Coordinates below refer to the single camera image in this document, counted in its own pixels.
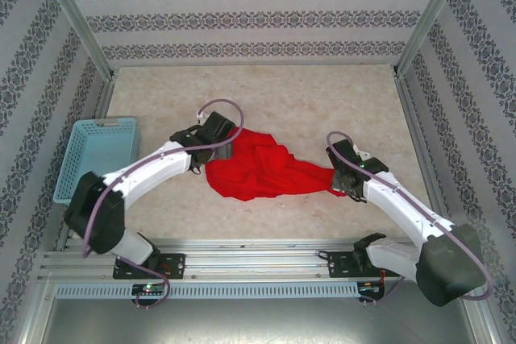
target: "marble floor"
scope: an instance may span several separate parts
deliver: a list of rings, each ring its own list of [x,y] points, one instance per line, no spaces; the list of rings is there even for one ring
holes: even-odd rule
[[[323,167],[331,166],[327,133],[347,132],[428,202],[388,65],[122,68],[108,116],[136,118],[142,157],[193,125],[205,102],[221,97],[242,107],[245,127],[273,134],[299,160]],[[238,122],[230,106],[214,110]],[[141,197],[128,210],[126,225],[149,238],[405,237],[373,204],[325,192],[242,202],[220,197],[203,174],[193,173]]]

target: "red fabric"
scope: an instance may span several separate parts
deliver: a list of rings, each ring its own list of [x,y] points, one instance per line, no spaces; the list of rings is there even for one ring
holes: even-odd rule
[[[223,197],[249,201],[255,197],[305,194],[331,190],[333,169],[298,161],[271,135],[243,129],[233,142],[230,160],[206,165],[210,186]]]

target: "gray wall panel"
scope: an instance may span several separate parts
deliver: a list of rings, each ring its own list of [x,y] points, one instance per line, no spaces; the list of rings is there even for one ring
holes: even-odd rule
[[[312,52],[312,62],[318,64],[351,64],[351,63],[389,63],[395,64],[401,51],[378,52],[385,42],[393,42],[403,47],[414,29],[414,23],[395,20],[390,25],[379,22],[373,25],[355,25],[349,23],[348,15],[341,19],[342,23],[328,25],[314,23],[310,12],[342,13],[356,10],[372,13],[375,16],[365,17],[369,21],[376,18],[385,19],[387,12],[409,11],[418,19],[420,12],[429,0],[77,0],[83,14],[89,20],[95,35],[103,46],[111,66],[119,68],[124,65],[163,65],[163,64],[264,64],[268,59],[262,55],[248,56],[240,51],[221,53],[196,52],[190,45],[219,44],[224,42],[238,46],[242,42],[255,45],[272,45],[281,42],[322,44],[326,42],[342,42],[336,54]],[[280,12],[275,23],[266,19],[271,13]],[[292,13],[305,13],[290,18]],[[177,17],[188,17],[186,23],[177,21]],[[243,23],[221,22],[221,15],[242,16]],[[210,19],[207,23],[191,21],[191,19]],[[374,47],[372,53],[364,55],[360,51],[352,51],[353,46],[368,41]],[[169,44],[171,46],[185,44],[187,50],[181,55],[169,55],[159,51],[153,56],[126,56],[124,52],[136,47],[139,52],[153,49],[152,45]],[[281,56],[277,63],[307,63],[303,55],[279,48]],[[268,52],[267,56],[276,56]]]
[[[450,216],[481,238],[504,342],[516,342],[513,5],[447,0],[404,75]]]
[[[54,0],[0,0],[0,37],[0,343],[7,343],[39,253],[56,239],[63,209],[52,194],[72,126],[94,113],[103,82]]]

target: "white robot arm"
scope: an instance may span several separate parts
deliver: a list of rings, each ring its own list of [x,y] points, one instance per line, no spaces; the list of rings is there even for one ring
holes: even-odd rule
[[[332,188],[354,201],[378,206],[413,243],[400,244],[378,233],[369,235],[355,243],[353,258],[358,267],[394,271],[418,284],[427,299],[438,306],[485,283],[489,276],[481,270],[481,245],[471,226],[456,226],[428,209],[380,160],[362,160],[350,139],[329,145],[327,154],[335,168]]]
[[[213,112],[202,125],[170,137],[162,147],[117,172],[97,176],[86,173],[77,183],[64,221],[99,254],[107,252],[154,270],[160,252],[143,235],[125,227],[125,211],[141,196],[173,176],[195,171],[214,158],[227,158],[231,145],[208,149],[226,142],[235,124]],[[102,203],[98,210],[94,206]]]

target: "black mounting bracket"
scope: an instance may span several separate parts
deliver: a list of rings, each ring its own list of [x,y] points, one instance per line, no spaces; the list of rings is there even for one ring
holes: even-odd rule
[[[387,166],[376,157],[362,160],[362,158],[356,154],[353,149],[353,144],[349,139],[333,143],[333,148],[348,162],[359,166],[365,171],[371,172],[373,175],[378,172],[389,171]],[[333,175],[333,180],[331,182],[331,188],[335,191],[346,193],[353,201],[366,202],[364,197],[364,182],[371,178],[344,163],[335,153],[333,153],[331,148],[326,148],[326,153],[328,154],[331,165],[333,165],[335,170],[335,174]]]
[[[131,301],[134,305],[153,305],[163,295],[164,284],[134,284],[131,288]]]
[[[183,131],[178,131],[170,136],[170,141],[177,141],[183,147],[215,144],[229,138],[230,133],[234,129],[235,124],[232,121],[217,112],[211,112],[204,124],[197,124]],[[196,171],[199,172],[199,168],[203,164],[207,164],[211,160],[227,160],[231,158],[233,152],[231,145],[219,148],[222,149],[187,151],[192,156],[190,170],[196,173]]]
[[[327,261],[330,278],[381,277],[381,269],[378,267],[371,266],[360,270],[353,258],[352,251],[320,251],[318,257]],[[399,277],[399,274],[385,270],[385,277]]]
[[[182,280],[185,274],[186,255],[160,254],[160,258],[153,270],[169,280]],[[131,265],[116,259],[114,261],[113,278],[115,280],[155,280],[156,277],[141,271]]]

